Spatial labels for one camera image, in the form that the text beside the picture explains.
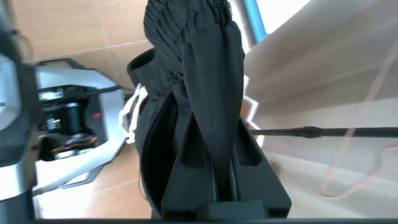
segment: floor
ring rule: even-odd
[[[126,65],[152,47],[143,29],[147,0],[11,0],[16,27],[32,43],[21,42],[24,60],[36,63],[72,58],[134,88]],[[233,19],[252,46],[241,0],[231,0]],[[251,105],[243,102],[242,117]],[[42,218],[149,218],[150,206],[139,188],[139,156],[126,146],[91,184],[58,189],[35,198]]]

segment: machine handle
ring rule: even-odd
[[[87,69],[86,67],[84,67],[84,65],[80,64],[79,62],[77,62],[71,58],[58,58],[58,59],[44,60],[44,61],[37,63],[37,65],[38,66],[46,66],[46,65],[56,64],[56,63],[66,63],[73,69],[82,69],[82,70]]]
[[[68,188],[72,188],[72,187],[77,187],[77,186],[81,186],[81,185],[85,185],[85,184],[89,184],[92,181],[94,181],[98,174],[100,174],[102,168],[104,168],[104,165],[99,166],[93,170],[90,171],[90,173],[88,174],[88,177],[85,180],[76,182],[76,183],[72,183],[72,184],[62,184],[59,186],[59,188],[61,189],[68,189]]]

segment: black fabric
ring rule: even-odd
[[[243,98],[241,34],[227,0],[150,0],[145,33],[154,49],[128,66],[148,92],[136,129],[142,181],[158,213],[185,131],[197,125],[229,200],[229,165]],[[189,122],[192,117],[196,122]]]

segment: blue tube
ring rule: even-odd
[[[248,12],[248,17],[253,31],[254,40],[258,43],[267,36],[264,24],[262,23],[257,0],[244,0],[244,6]]]

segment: drawstring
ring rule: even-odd
[[[138,115],[139,115],[139,108],[141,103],[144,101],[144,99],[147,97],[148,92],[145,89],[141,83],[139,83],[136,87],[136,90],[132,97],[127,101],[126,105],[124,105],[123,110],[120,111],[119,113],[119,127],[122,130],[122,133],[124,136],[127,138],[126,143],[131,144],[135,141],[136,135],[134,134],[134,131],[137,128],[137,121],[138,121]],[[129,131],[127,132],[126,129],[124,128],[124,116],[130,113],[132,104],[134,103],[134,100],[138,97],[136,106],[134,107],[134,110],[132,112],[132,117],[131,117],[131,122],[130,122],[130,127]]]

